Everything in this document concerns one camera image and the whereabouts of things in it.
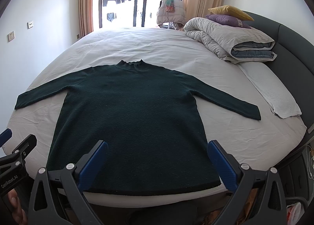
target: gray headboard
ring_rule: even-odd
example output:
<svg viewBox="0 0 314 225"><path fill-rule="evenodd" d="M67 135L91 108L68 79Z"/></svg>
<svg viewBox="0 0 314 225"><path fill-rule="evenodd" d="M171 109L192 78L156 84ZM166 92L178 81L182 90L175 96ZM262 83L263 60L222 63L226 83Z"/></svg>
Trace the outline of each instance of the gray headboard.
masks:
<svg viewBox="0 0 314 225"><path fill-rule="evenodd" d="M277 75L295 98L307 128L314 123L314 46L290 28L260 15L246 12L254 21L246 21L276 42L272 51L277 54L274 61L265 64ZM314 130L306 133L301 143L289 156L308 144Z"/></svg>

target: folded quilt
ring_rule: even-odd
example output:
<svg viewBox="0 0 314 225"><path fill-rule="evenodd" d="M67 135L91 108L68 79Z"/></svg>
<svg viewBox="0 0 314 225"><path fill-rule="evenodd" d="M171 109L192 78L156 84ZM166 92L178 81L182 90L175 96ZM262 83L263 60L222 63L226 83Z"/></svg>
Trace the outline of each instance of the folded quilt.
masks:
<svg viewBox="0 0 314 225"><path fill-rule="evenodd" d="M245 61L272 61L277 56L271 51L275 41L253 27L247 29L225 26L196 17L186 23L184 31L188 37L202 42L220 59L234 64Z"/></svg>

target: mattress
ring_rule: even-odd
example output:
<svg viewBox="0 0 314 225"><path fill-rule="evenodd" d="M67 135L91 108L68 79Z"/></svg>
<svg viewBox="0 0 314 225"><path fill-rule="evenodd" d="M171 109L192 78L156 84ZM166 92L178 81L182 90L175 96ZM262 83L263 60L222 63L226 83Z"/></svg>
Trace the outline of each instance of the mattress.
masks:
<svg viewBox="0 0 314 225"><path fill-rule="evenodd" d="M181 31L124 28L93 32L51 62L27 90L91 66L141 59L146 63L193 75L259 107L261 121L245 118L195 97L207 140L218 140L239 163L245 162L253 169L267 170L294 149L305 134L306 127L299 116L281 119L274 115L268 103L237 65L220 60L202 43L187 37ZM26 168L32 178L47 163L54 129L66 94L62 92L16 110L9 120L8 128L12 130L13 136L3 146L6 154L10 154L29 134L37 137L36 148L26 158ZM221 184L203 191L162 196L84 194L90 203L97 205L150 207L205 197L225 190Z"/></svg>

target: mock neck collar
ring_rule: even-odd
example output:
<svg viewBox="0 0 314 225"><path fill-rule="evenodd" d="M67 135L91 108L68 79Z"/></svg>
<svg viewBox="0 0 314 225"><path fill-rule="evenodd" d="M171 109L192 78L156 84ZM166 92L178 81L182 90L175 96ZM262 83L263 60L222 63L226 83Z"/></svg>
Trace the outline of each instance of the mock neck collar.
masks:
<svg viewBox="0 0 314 225"><path fill-rule="evenodd" d="M128 63L121 60L118 64L116 64L116 67L125 69L128 71L143 71L149 67L149 64L146 64L142 59L140 61L128 62Z"/></svg>

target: silver bolt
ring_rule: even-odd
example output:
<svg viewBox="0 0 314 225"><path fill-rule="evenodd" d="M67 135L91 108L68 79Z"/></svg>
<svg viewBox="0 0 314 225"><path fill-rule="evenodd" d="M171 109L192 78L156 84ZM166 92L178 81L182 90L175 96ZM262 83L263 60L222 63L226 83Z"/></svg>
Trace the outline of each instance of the silver bolt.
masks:
<svg viewBox="0 0 314 225"><path fill-rule="evenodd" d="M42 168L40 168L40 169L38 170L39 173L44 173L45 171L46 171L46 169L45 169L44 167L42 167Z"/></svg>
<svg viewBox="0 0 314 225"><path fill-rule="evenodd" d="M277 169L274 168L274 167L272 167L272 168L270 169L270 171L271 171L272 173L277 173Z"/></svg>
<svg viewBox="0 0 314 225"><path fill-rule="evenodd" d="M73 163L69 163L69 164L67 164L67 166L66 166L66 168L68 169L68 170L71 170L71 169L73 169L75 167L75 165L73 164Z"/></svg>
<svg viewBox="0 0 314 225"><path fill-rule="evenodd" d="M249 170L250 166L246 163L241 164L241 168L244 170Z"/></svg>

